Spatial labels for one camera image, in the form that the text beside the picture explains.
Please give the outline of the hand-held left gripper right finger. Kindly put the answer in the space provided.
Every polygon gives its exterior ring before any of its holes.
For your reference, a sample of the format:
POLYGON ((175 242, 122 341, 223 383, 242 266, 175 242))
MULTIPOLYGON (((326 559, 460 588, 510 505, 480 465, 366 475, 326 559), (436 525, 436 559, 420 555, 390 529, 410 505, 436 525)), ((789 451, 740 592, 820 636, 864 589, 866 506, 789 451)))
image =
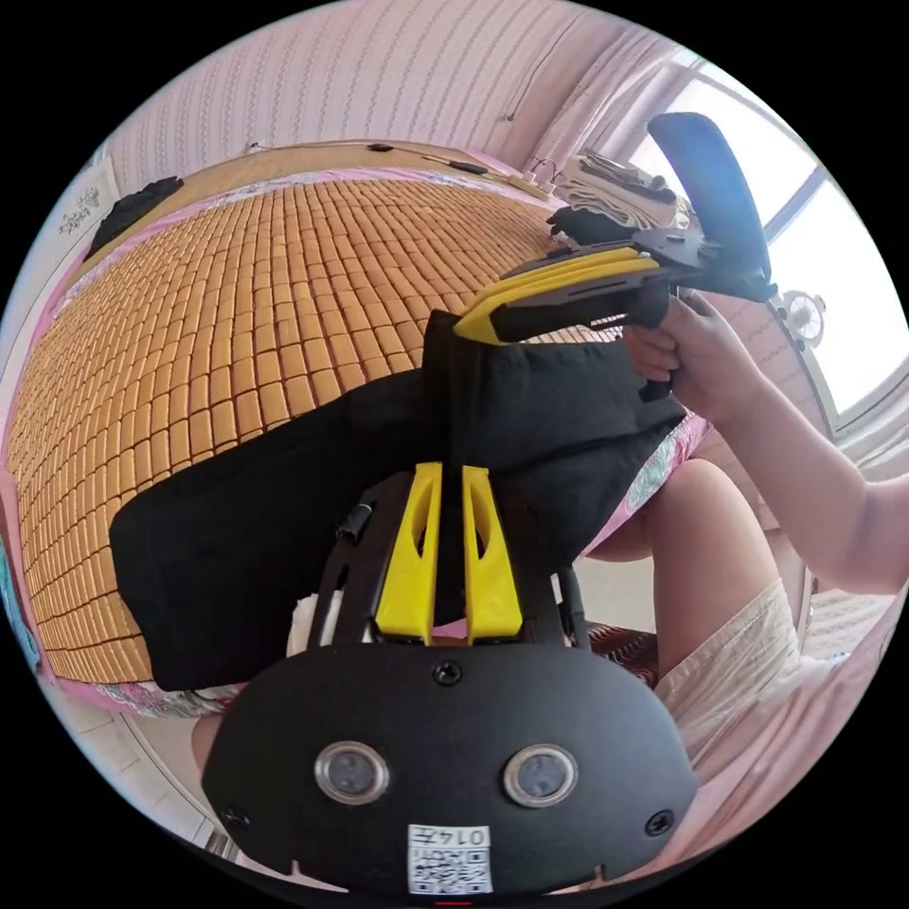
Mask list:
POLYGON ((469 637, 515 637, 523 625, 489 471, 462 468, 464 598, 469 637))

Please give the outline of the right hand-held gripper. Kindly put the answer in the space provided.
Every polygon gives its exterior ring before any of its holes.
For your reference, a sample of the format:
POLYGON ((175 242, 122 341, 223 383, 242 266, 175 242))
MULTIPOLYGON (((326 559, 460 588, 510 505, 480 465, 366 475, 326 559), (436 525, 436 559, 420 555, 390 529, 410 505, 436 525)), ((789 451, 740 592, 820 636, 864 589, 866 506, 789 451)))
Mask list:
POLYGON ((711 239, 657 228, 631 244, 563 249, 499 278, 474 300, 454 332, 477 343, 519 343, 569 329, 657 329, 684 291, 765 303, 775 292, 767 242, 711 239))

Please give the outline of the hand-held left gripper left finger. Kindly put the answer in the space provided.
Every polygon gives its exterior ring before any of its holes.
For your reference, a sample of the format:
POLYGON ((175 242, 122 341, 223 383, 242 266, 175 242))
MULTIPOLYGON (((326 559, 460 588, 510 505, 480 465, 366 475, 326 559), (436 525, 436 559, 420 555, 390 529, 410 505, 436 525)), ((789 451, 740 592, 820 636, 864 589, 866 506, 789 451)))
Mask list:
POLYGON ((375 614, 382 634, 430 634, 434 627, 442 481, 439 462, 416 466, 375 614))

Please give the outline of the person's right hand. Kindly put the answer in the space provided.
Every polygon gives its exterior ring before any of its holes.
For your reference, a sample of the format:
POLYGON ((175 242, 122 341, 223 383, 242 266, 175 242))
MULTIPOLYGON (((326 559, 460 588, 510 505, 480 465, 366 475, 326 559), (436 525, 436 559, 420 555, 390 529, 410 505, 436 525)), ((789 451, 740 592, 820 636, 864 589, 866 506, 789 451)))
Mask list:
POLYGON ((640 377, 670 382, 684 407, 719 429, 745 418, 769 388, 729 323, 695 291, 672 296, 657 328, 625 328, 623 343, 640 377))

